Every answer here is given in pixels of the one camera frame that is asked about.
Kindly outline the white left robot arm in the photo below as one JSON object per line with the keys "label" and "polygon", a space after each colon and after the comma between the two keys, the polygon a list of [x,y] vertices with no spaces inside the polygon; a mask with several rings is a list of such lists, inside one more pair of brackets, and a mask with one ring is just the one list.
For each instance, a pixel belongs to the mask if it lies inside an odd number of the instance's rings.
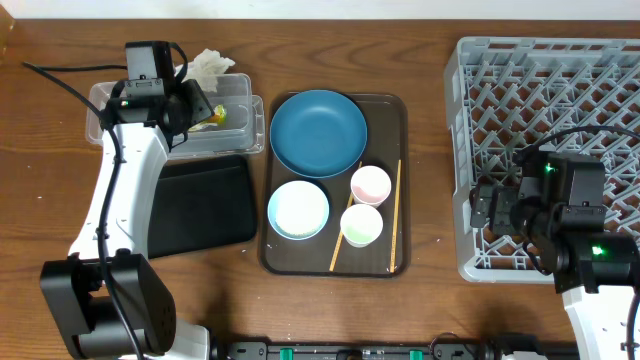
{"label": "white left robot arm", "polygon": [[175,135],[213,109],[194,80],[124,80],[100,111],[103,156],[89,212],[40,288],[75,359],[209,359],[207,328],[178,319],[148,261],[156,186]]}

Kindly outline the white cup green inside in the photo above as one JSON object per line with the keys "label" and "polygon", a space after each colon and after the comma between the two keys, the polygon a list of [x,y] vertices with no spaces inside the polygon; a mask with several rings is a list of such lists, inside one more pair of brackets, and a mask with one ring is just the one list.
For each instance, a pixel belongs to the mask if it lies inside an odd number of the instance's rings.
{"label": "white cup green inside", "polygon": [[348,211],[346,240],[353,247],[366,247],[379,238],[383,227],[382,216],[376,208],[355,204]]}

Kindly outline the light blue small bowl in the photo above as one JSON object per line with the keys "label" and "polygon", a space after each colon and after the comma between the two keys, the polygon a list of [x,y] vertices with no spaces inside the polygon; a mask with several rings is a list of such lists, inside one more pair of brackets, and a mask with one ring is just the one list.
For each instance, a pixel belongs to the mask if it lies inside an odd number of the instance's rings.
{"label": "light blue small bowl", "polygon": [[329,201],[323,190],[303,180],[281,185],[267,204],[270,226],[278,235],[294,241],[319,233],[328,221],[329,212]]}

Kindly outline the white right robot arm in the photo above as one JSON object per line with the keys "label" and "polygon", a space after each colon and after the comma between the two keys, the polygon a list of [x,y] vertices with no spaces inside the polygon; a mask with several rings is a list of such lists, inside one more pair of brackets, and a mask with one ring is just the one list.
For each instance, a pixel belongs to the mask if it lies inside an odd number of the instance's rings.
{"label": "white right robot arm", "polygon": [[478,185],[470,225],[519,236],[534,268],[554,280],[583,359],[639,356],[639,250],[605,229],[605,167],[581,154],[521,154],[516,187]]}

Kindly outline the white cup pink inside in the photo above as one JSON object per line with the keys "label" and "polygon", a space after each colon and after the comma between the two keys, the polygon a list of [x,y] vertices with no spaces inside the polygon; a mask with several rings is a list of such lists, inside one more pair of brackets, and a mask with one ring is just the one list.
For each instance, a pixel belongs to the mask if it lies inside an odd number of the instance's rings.
{"label": "white cup pink inside", "polygon": [[351,177],[350,189],[357,204],[377,208],[390,195],[392,182],[382,168],[368,165],[355,171]]}

